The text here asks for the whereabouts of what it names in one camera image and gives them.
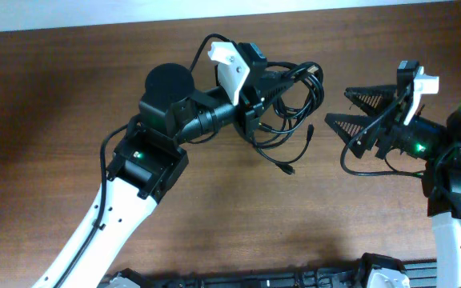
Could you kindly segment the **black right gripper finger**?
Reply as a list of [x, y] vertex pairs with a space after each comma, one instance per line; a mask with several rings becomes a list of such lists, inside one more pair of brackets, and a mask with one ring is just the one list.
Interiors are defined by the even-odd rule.
[[396, 90], [396, 85], [347, 87], [344, 96], [367, 116], [378, 116], [394, 101]]
[[329, 113], [324, 121], [347, 145], [356, 134], [368, 127], [374, 118], [364, 115]]

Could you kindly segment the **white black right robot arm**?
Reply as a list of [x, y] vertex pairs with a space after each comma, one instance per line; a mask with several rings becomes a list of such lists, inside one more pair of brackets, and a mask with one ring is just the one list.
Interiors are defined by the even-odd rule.
[[438, 282], [443, 287], [461, 287], [461, 103], [445, 125], [418, 114], [404, 124], [409, 106], [416, 103], [411, 87], [349, 87], [345, 95], [364, 113], [329, 113], [325, 117], [326, 124], [344, 142], [340, 156], [343, 170], [355, 176], [375, 176], [373, 171], [359, 172], [346, 166], [347, 153], [361, 158], [372, 147], [378, 149], [380, 159], [399, 150], [424, 160], [425, 168], [420, 172], [390, 168], [384, 174], [421, 180], [438, 247]]

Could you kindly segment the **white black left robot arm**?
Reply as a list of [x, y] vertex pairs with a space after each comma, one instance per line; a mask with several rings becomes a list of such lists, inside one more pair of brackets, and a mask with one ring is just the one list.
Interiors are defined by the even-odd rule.
[[189, 159], [182, 144], [202, 144], [222, 127], [234, 125], [247, 142], [262, 127], [259, 119], [301, 73], [290, 62], [234, 68], [243, 81], [233, 105], [219, 84], [197, 90], [189, 69], [167, 63], [146, 77], [139, 113], [119, 128], [123, 134], [111, 161], [100, 150], [101, 186], [83, 220], [36, 287], [96, 287], [129, 237], [178, 181]]

